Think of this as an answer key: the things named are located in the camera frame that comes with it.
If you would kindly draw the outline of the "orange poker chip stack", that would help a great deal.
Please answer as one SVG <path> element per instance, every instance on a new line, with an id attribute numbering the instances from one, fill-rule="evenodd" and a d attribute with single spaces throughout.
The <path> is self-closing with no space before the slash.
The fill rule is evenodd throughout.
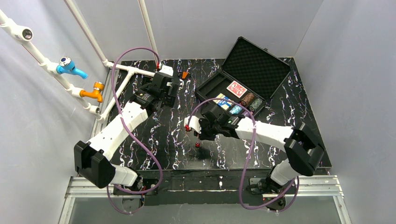
<path id="1" fill-rule="evenodd" d="M 248 93 L 241 101 L 240 104 L 244 107 L 250 105 L 250 103 L 254 100 L 255 95 L 253 93 Z"/>

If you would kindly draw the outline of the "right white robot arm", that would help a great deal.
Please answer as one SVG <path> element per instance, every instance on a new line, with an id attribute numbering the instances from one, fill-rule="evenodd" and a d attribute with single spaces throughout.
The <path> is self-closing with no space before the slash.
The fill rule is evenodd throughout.
<path id="1" fill-rule="evenodd" d="M 267 177 L 253 187 L 259 192 L 276 192 L 297 176 L 315 174 L 325 149 L 318 137 L 305 124 L 297 126 L 277 126 L 252 121 L 250 114 L 220 117 L 185 119 L 185 128 L 194 130 L 200 140 L 214 140 L 217 135 L 236 139 L 253 140 L 276 147 L 286 153 L 287 158 L 275 165 Z"/>

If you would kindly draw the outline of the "light blue chip stack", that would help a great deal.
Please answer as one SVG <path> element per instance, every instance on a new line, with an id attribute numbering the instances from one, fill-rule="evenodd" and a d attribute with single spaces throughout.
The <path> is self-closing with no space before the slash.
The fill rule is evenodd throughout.
<path id="1" fill-rule="evenodd" d="M 238 105 L 235 105 L 235 106 L 232 107 L 232 109 L 229 111 L 229 113 L 232 114 L 232 115 L 238 115 L 238 114 L 240 114 L 242 111 L 243 111 L 243 108 L 242 108 L 242 107 L 240 107 L 240 106 L 238 106 Z"/>

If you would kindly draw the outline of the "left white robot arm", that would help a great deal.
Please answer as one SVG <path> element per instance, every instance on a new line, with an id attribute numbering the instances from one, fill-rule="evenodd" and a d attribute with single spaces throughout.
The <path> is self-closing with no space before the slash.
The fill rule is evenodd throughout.
<path id="1" fill-rule="evenodd" d="M 111 159 L 128 132 L 146 121 L 162 107 L 173 107 L 178 89 L 178 78 L 172 72 L 158 71 L 130 98 L 117 115 L 100 133 L 87 142 L 74 146 L 76 172 L 99 189 L 109 184 L 131 187 L 139 179 L 131 168 L 114 165 Z"/>

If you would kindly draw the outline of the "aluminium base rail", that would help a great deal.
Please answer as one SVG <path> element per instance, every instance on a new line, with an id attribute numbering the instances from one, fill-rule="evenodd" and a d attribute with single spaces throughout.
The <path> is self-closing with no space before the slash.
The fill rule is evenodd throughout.
<path id="1" fill-rule="evenodd" d="M 336 175 L 301 176 L 298 196 L 331 196 L 342 224 L 350 224 L 351 219 L 344 202 L 344 193 Z M 69 181 L 59 223 L 67 224 L 71 218 L 76 198 L 106 198 L 106 189 L 99 189 L 83 177 L 72 177 Z"/>

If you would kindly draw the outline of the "red backed card deck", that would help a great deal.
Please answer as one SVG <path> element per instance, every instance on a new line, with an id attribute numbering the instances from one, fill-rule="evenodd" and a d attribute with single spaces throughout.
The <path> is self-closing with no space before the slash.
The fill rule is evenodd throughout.
<path id="1" fill-rule="evenodd" d="M 236 81 L 232 81 L 226 88 L 230 93 L 235 95 L 237 98 L 241 98 L 246 92 L 246 87 L 242 86 Z"/>

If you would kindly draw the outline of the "small orange clip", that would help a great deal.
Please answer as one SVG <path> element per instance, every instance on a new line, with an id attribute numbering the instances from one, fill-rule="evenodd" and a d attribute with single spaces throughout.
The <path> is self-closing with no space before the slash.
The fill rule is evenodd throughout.
<path id="1" fill-rule="evenodd" d="M 181 78 L 187 79 L 190 76 L 189 72 L 182 72 Z"/>

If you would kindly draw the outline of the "blue tap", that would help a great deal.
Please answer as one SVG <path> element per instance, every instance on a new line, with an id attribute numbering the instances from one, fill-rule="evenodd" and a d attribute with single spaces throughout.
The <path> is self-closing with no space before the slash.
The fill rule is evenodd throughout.
<path id="1" fill-rule="evenodd" d="M 66 73 L 66 74 L 70 74 L 70 75 L 79 76 L 82 79 L 88 78 L 88 75 L 85 72 L 83 72 L 82 70 L 78 69 L 75 66 L 74 61 L 68 56 L 62 57 L 59 60 L 59 65 L 57 66 L 56 71 L 58 74 Z"/>

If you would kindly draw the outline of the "blue white card box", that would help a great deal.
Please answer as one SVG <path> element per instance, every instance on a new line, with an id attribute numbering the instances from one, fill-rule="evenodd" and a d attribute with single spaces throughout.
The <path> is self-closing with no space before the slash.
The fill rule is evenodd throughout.
<path id="1" fill-rule="evenodd" d="M 216 99 L 213 100 L 213 102 L 216 103 L 221 109 L 225 111 L 227 111 L 233 106 L 233 103 L 229 102 L 230 99 L 223 93 L 219 93 L 215 98 Z"/>

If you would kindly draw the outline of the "black poker set case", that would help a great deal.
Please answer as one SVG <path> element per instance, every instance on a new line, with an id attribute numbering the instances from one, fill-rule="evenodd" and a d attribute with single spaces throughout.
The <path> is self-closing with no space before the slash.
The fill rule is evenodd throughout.
<path id="1" fill-rule="evenodd" d="M 262 100 L 260 107 L 251 112 L 256 117 L 290 72 L 289 64 L 240 36 L 215 74 L 196 87 L 195 96 L 202 102 L 223 93 L 230 100 L 239 103 L 248 93 L 253 93 L 254 100 Z M 241 98 L 226 89 L 232 81 L 246 87 L 247 92 Z"/>

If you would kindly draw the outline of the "orange tap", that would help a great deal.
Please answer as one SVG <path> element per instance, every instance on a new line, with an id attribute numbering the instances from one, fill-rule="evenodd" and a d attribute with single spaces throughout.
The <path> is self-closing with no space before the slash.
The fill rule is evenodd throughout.
<path id="1" fill-rule="evenodd" d="M 95 82 L 93 85 L 93 90 L 91 92 L 81 90 L 79 95 L 80 97 L 88 97 L 92 99 L 96 99 L 97 102 L 102 103 L 103 102 L 103 96 L 101 92 L 104 90 L 105 85 L 101 82 Z"/>

